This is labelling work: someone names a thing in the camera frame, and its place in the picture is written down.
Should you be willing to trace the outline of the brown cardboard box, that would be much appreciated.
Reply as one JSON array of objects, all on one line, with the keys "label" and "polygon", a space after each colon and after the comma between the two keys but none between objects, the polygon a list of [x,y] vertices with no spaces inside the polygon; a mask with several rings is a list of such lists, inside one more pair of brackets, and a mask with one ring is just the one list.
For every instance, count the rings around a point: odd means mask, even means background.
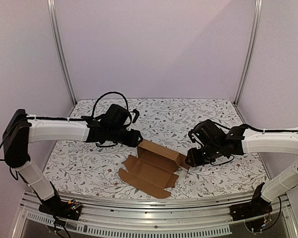
[{"label": "brown cardboard box", "polygon": [[118,174],[124,182],[158,199],[171,196],[167,188],[174,187],[179,176],[175,174],[180,167],[189,169],[187,156],[143,140],[137,147],[137,156],[129,155],[123,162],[126,169],[120,168]]}]

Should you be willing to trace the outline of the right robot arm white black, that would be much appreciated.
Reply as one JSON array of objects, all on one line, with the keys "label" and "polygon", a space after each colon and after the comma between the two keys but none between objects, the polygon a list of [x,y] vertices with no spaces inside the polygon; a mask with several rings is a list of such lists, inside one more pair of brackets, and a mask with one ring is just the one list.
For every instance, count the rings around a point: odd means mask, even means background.
[{"label": "right robot arm white black", "polygon": [[196,147],[187,152],[185,163],[190,167],[211,164],[220,157],[230,158],[251,153],[295,155],[295,161],[273,179],[255,189],[249,202],[230,207],[232,215],[257,216],[271,211],[271,202],[298,185],[298,127],[259,129],[249,124],[231,128],[209,119],[200,122],[188,133]]}]

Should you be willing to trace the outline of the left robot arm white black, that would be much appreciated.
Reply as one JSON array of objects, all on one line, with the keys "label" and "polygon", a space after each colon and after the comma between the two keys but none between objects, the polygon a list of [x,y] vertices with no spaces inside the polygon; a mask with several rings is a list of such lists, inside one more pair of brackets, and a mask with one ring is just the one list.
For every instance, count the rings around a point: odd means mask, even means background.
[{"label": "left robot arm white black", "polygon": [[138,117],[138,110],[129,111],[117,104],[112,104],[105,114],[98,117],[82,116],[79,119],[38,117],[18,109],[2,135],[2,161],[15,169],[53,215],[60,215],[64,204],[52,183],[31,160],[28,145],[67,140],[95,143],[100,148],[105,142],[112,146],[122,144],[135,148],[143,140],[141,133],[131,128]]}]

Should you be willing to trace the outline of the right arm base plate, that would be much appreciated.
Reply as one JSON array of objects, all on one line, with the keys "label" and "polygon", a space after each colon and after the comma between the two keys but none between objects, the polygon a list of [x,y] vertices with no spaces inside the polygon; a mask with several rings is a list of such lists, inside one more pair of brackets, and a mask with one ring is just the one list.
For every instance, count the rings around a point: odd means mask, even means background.
[{"label": "right arm base plate", "polygon": [[229,207],[233,221],[249,219],[272,212],[271,204],[259,205],[252,202],[240,203]]}]

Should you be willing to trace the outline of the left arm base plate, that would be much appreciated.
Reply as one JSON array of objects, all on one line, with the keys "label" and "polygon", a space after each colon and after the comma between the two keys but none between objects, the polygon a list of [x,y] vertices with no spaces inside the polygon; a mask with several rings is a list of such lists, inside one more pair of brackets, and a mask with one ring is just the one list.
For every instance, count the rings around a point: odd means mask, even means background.
[{"label": "left arm base plate", "polygon": [[59,197],[52,197],[42,201],[39,211],[57,217],[78,221],[83,204],[75,199],[62,201]]}]

